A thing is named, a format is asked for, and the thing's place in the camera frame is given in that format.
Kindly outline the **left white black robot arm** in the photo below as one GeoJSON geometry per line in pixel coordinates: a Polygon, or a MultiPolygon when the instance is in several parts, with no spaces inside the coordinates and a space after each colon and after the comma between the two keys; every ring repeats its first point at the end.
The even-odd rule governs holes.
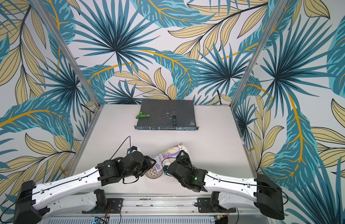
{"type": "Polygon", "coordinates": [[[59,199],[88,189],[96,189],[134,176],[139,178],[156,164],[156,160],[139,151],[125,157],[105,160],[95,167],[66,179],[36,184],[27,181],[21,185],[15,202],[15,224],[37,224],[59,199]]]}

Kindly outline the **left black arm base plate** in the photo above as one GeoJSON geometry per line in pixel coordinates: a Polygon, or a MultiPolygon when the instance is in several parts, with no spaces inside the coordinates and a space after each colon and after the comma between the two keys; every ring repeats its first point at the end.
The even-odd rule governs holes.
{"type": "Polygon", "coordinates": [[[82,214],[118,214],[122,210],[123,198],[108,198],[107,202],[99,202],[92,209],[82,211],[82,214]]]}

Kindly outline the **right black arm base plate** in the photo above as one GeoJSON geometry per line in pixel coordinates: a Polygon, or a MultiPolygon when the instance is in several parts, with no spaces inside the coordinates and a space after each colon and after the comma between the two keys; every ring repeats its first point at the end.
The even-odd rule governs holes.
{"type": "Polygon", "coordinates": [[[198,208],[199,213],[235,213],[236,208],[225,209],[220,206],[217,202],[212,202],[211,198],[200,197],[197,198],[197,202],[194,206],[198,208]]]}

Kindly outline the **white patterned breakfast bowl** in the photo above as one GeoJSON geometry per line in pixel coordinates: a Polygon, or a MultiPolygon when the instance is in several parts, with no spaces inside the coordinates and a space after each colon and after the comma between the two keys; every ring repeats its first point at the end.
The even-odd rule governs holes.
{"type": "Polygon", "coordinates": [[[145,176],[149,179],[157,179],[163,175],[163,170],[157,170],[155,166],[153,166],[151,169],[149,169],[145,176]]]}

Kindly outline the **clear oats bag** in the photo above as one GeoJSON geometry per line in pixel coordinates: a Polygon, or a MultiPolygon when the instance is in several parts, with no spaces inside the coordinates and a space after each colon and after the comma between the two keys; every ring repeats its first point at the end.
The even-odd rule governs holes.
{"type": "Polygon", "coordinates": [[[187,150],[185,145],[183,143],[180,143],[155,156],[154,159],[156,161],[156,170],[159,172],[163,171],[163,167],[168,163],[174,162],[181,151],[184,151],[189,155],[189,151],[187,150]]]}

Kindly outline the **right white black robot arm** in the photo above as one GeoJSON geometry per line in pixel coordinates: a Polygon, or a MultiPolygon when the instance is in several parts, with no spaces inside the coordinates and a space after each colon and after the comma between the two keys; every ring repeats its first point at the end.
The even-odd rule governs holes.
{"type": "Polygon", "coordinates": [[[162,161],[163,171],[194,192],[211,192],[214,207],[258,209],[261,214],[283,220],[283,191],[270,178],[235,178],[223,176],[192,165],[189,155],[180,151],[173,162],[162,161]]]}

